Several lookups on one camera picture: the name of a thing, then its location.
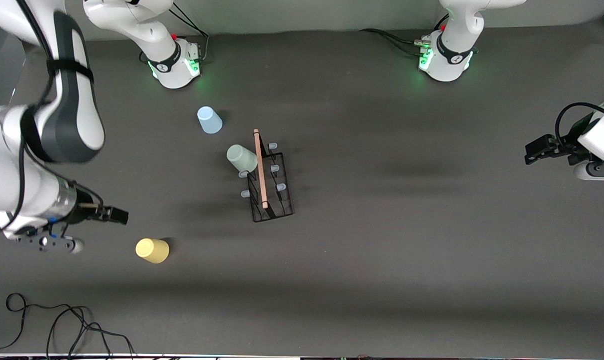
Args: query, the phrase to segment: gray table surface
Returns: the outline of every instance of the gray table surface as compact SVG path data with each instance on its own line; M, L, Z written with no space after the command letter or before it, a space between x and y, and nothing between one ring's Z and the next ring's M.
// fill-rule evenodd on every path
M71 228L78 255L0 237L0 345L17 291L87 305L141 353L604 358L604 182L523 161L564 105L604 100L604 22L487 29L478 47L450 84L375 34L215 36L203 77L169 90L131 41L89 43L107 143L56 169L130 222ZM42 61L14 104L39 96ZM251 222L225 152L253 128L286 155L294 216ZM144 237L170 238L169 259L138 258ZM29 312L12 351L43 351L55 315ZM60 326L64 351L77 326Z

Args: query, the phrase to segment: green led light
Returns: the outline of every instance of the green led light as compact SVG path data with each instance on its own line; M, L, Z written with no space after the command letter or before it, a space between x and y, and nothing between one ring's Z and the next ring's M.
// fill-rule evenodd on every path
M148 66L149 68L151 68L151 71L153 72L153 77L157 79L157 73L155 73L155 69L153 68L153 66L151 65L151 62L148 61Z
M184 59L184 64L193 77L199 76L199 64L197 63L197 60Z
M464 70L468 69L469 64L471 64L471 57L473 56L473 51L468 55L468 60L466 60L466 64L464 65Z
M433 59L433 49L430 48L421 57L422 57L422 60L420 61L420 69L427 70L428 66L430 65L430 60Z

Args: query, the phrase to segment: black strap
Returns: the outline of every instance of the black strap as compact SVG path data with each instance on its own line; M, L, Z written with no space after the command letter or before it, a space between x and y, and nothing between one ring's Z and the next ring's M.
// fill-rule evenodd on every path
M53 74L56 74L57 71L60 71L60 70L71 70L71 71L75 71L76 73L80 73L80 74L86 76L87 78L89 78L89 80L91 80L91 83L95 82L95 80L93 78L93 71L91 71L91 69L78 63L75 60L72 60L72 59L52 60L52 61L49 61L47 63L47 65L48 65L48 71L52 72Z
M31 149L36 157L44 160L45 162L52 162L53 160L48 157L46 151L42 146L42 139L39 138L39 131L35 123L35 106L29 106L26 111L22 114L20 121L20 128L22 136L26 141L28 147Z
M180 44L175 43L175 51L173 51L173 55L164 61L153 61L149 59L151 65L157 69L160 73L167 73L171 71L173 65L175 65L180 59L181 47Z
M466 57L468 57L468 55L473 50L473 48L469 48L469 50L466 50L464 52L455 52L453 50L450 50L449 48L444 46L444 43L442 42L441 33L437 36L436 44L437 50L439 50L440 54L444 55L444 57L448 60L448 63L451 65L457 65L461 63L462 60L466 59Z

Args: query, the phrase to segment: black cable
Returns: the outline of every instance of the black cable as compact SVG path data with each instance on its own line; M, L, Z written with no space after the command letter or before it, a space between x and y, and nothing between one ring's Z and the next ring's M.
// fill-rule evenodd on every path
M433 27L433 30L439 30L439 26L442 25L442 23L446 19L448 19L448 14L444 15L442 18L439 19L439 21L437 22L437 25L435 25L435 27Z
M22 306L20 308L14 309L13 307L11 307L11 299L13 297L19 297L21 299ZM111 335L112 337L124 338L126 340L126 344L128 346L128 350L131 354L131 357L133 356L133 353L135 353L135 349L133 348L133 345L131 344L128 337L126 337L125 335L122 335L121 333L115 333L115 332L103 330L101 325L96 321L93 321L91 323L87 322L86 316L84 314L84 310L86 310L89 314L90 314L91 310L89 310L89 308L87 308L86 306L83 306L83 305L70 306L67 303L61 303L60 305L55 305L55 306L44 306L44 305L39 305L38 303L28 303L26 298L22 294L20 294L19 292L14 292L14 293L10 294L9 296L7 296L6 308L12 313L21 312L20 332L18 333L18 335L15 337L15 339L10 344L8 344L7 346L1 346L0 350L13 346L20 339L22 333L24 332L24 323L25 323L25 319L26 319L26 311L28 308L40 308L40 309L46 309L46 310L57 309L57 308L66 308L60 314L57 315L57 317L55 318L55 321L53 322L53 325L51 326L51 329L48 333L48 339L46 341L46 358L48 360L50 360L50 342L53 338L53 333L55 332L55 326L57 326L57 321L59 321L59 319L62 317L62 315L66 314L68 312L72 313L81 323L80 332L78 333L77 337L75 338L75 341L73 342L73 345L71 346L69 353L68 353L69 360L71 360L71 358L73 357L73 351L75 351L75 348L76 348L77 344L79 344L80 339L88 331L94 331L96 333L100 333L100 335L102 337L102 342L103 342L104 347L109 356L112 355L112 351L110 350L110 347L108 346L108 342L106 340L105 335Z
M562 137L560 137L560 122L562 121L562 117L569 109L574 107L587 107L597 110L602 114L604 114L604 108L599 107L598 105L590 104L589 102L574 102L572 104L568 104L566 107L564 107L564 109L562 109L562 111L560 111L560 114L558 114L557 119L555 120L555 137L557 138L558 143L564 150L575 155L575 152L571 148L568 148L565 145Z
M175 11L173 11L173 10L169 9L169 12L170 12L171 14L173 14L173 15L174 15L176 18L180 19L180 20L181 20L181 21L182 21L184 24L186 24L186 25L188 25L189 27L192 27L193 29L197 30L197 28L196 28L195 26L193 26L191 23L189 23L188 21L186 21L186 20L184 20L183 18L181 18L181 16L179 16L178 14L176 14L176 12L175 12Z
M371 27L368 27L368 28L366 28L366 29L362 29L362 30L360 30L360 32L363 32L363 31L365 31L365 32L369 32L369 33L376 33L376 34L380 34L380 35L382 35L382 36L384 36L384 37L389 37L389 38L393 39L394 41L397 41L398 43L410 44L410 45L412 45L412 44L413 44L413 41L411 41L411 40L409 40L409 39L402 39L402 38L400 38L399 36L397 36L397 35L393 35L393 34L391 34L391 33L390 33L390 32L388 32L388 31L384 31L384 30L380 30L380 29L373 29L373 28L371 28Z
M199 34L202 34L202 36L204 37L208 37L208 34L203 32L202 30L199 29L199 27L197 27L197 25L195 25L195 23L188 17L187 14L185 14L185 12L182 11L182 9L180 8L180 5L177 5L177 3L173 3L173 5L175 5L176 9L178 9L184 16L184 18L187 18L188 21L190 21L192 28L194 28L195 30L199 31Z
M411 52L411 51L408 51L405 48L401 47L398 43L396 43L395 41L393 41L393 37L396 37L396 36L392 35L392 34L389 34L389 35L392 35L393 37L387 36L386 34L384 34L384 33L387 33L386 31L378 30L378 29L362 29L362 30L360 30L360 32L363 32L363 31L382 35L382 38L384 38L387 41L389 41L389 43L391 43L391 45L395 46L398 50L402 51L403 53L405 53L407 55L412 55L414 57L420 57L421 56L421 54L418 53L418 52Z
M144 55L144 51L140 51L140 54L137 56L137 59L140 61L140 63L146 64L146 62L148 61L148 57L146 57L146 61L144 61L142 60L142 55Z

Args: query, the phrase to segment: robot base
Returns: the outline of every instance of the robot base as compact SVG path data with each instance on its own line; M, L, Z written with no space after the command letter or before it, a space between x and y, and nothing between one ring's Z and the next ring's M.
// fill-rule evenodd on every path
M583 162L573 168L574 175L579 180L598 180L604 182L604 162L595 164Z
M148 63L153 71L153 76L168 89L179 89L187 86L191 80L200 75L201 71L197 44L189 43L185 39L177 39L175 42L180 46L181 59L171 68L171 71L157 71L150 62Z
M442 33L441 30L435 30L431 34L422 37L423 41L430 41L435 44L437 37ZM431 46L420 57L418 68L427 73L433 79L439 82L452 82L462 75L464 70L468 69L469 61L473 52L458 64L449 64L446 57L437 50L437 46Z

